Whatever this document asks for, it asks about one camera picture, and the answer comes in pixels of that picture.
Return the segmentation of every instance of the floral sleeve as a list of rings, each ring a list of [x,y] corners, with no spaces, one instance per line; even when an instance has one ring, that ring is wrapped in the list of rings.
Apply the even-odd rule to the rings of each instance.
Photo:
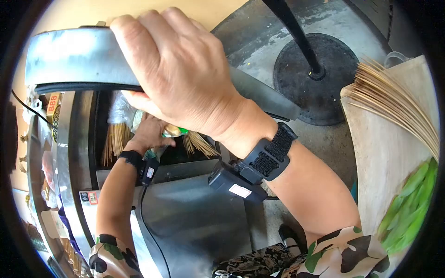
[[[96,245],[90,252],[89,266],[95,278],[142,278],[133,252],[108,234],[96,238]]]

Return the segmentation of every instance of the bundle of bamboo skewers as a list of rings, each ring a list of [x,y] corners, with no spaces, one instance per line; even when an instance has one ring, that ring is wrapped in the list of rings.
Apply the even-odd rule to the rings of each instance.
[[[102,166],[112,163],[113,157],[115,159],[121,154],[130,139],[131,131],[126,123],[110,124],[102,152]]]
[[[422,111],[413,94],[385,71],[376,61],[359,63],[349,97],[361,103],[349,103],[404,128],[428,147],[436,161],[439,136],[430,118]]]
[[[189,130],[188,134],[182,136],[182,140],[187,150],[187,155],[194,154],[195,149],[200,150],[207,158],[220,155],[213,146],[204,140],[196,131]]]

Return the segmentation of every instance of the printed label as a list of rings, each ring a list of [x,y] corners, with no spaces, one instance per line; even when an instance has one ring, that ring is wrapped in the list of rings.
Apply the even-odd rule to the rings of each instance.
[[[239,185],[237,185],[236,183],[232,185],[232,187],[229,189],[230,192],[235,193],[238,196],[241,196],[243,198],[246,198],[247,196],[249,196],[252,191],[250,191],[247,188],[241,187]]]
[[[86,193],[86,192],[82,192],[82,193],[81,193],[81,200],[82,200],[82,202],[88,202],[88,201],[89,201],[89,199],[88,199],[88,193]]]
[[[89,203],[91,205],[97,205],[97,195],[96,195],[96,192],[89,191],[88,192],[88,199],[89,199]]]
[[[154,173],[154,169],[151,167],[148,167],[147,177],[151,178],[153,176],[153,173]]]

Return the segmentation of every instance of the wrist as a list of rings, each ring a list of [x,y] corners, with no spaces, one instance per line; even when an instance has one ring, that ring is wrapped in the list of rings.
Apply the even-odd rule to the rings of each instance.
[[[232,124],[213,139],[221,142],[235,156],[244,159],[260,139],[272,141],[278,125],[252,100],[244,99],[241,107]]]
[[[133,140],[128,141],[127,145],[124,148],[124,151],[137,151],[142,157],[144,157],[145,152],[148,150],[146,147],[142,146],[134,142]]]

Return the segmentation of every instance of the black cable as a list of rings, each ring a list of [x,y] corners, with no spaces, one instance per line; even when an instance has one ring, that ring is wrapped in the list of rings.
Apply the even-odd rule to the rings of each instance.
[[[156,239],[154,238],[153,234],[151,233],[150,229],[148,228],[147,224],[144,222],[144,220],[142,219],[142,200],[144,200],[144,196],[145,196],[145,192],[147,191],[148,186],[145,186],[144,188],[144,192],[142,192],[142,197],[141,197],[141,205],[139,206],[139,213],[141,214],[141,220],[142,223],[144,224],[148,234],[151,236],[151,238],[153,239],[154,243],[156,244],[156,246],[158,247],[159,251],[161,252],[162,258],[164,259],[164,263],[166,265],[166,269],[168,272],[168,277],[171,278],[171,274],[170,274],[170,268],[168,267],[168,263],[167,263],[167,259],[164,255],[164,252],[161,250],[161,247],[159,246],[158,242],[156,241]]]
[[[42,120],[44,120],[48,125],[50,125],[53,129],[57,130],[57,127],[55,127],[52,123],[50,123],[47,119],[45,119],[45,117],[43,117],[42,115],[40,115],[40,113],[38,113],[36,110],[32,109],[31,107],[27,106],[25,103],[23,103],[20,98],[16,95],[16,93],[14,92],[14,90],[11,89],[12,95],[16,98],[16,100],[18,102],[20,102],[21,105],[23,105],[26,109],[28,109],[29,111],[33,112],[34,114],[36,114],[37,116],[39,116]]]

